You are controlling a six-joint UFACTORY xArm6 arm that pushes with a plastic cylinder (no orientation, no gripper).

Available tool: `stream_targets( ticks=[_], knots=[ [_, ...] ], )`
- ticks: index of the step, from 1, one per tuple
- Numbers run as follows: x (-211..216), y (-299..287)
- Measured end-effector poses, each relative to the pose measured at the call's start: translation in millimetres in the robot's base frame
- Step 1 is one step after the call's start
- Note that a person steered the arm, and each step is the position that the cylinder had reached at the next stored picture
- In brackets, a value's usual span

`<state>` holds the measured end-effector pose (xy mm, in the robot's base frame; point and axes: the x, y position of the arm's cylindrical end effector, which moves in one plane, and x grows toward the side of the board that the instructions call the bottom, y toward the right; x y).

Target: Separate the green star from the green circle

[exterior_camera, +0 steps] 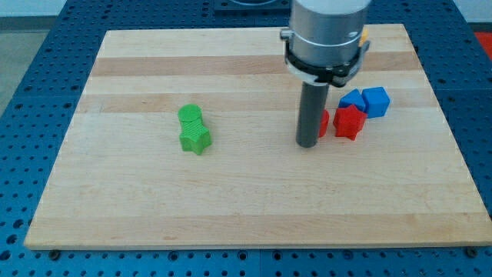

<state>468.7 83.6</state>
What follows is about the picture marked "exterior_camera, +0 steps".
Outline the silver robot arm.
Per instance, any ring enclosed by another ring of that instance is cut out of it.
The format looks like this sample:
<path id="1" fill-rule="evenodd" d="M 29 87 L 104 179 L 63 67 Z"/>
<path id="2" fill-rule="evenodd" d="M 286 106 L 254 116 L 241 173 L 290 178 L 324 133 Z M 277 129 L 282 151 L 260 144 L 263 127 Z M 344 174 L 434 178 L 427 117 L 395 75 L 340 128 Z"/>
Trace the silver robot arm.
<path id="1" fill-rule="evenodd" d="M 309 85 L 345 86 L 360 70 L 370 42 L 362 42 L 371 0 L 293 0 L 280 31 L 288 70 Z"/>

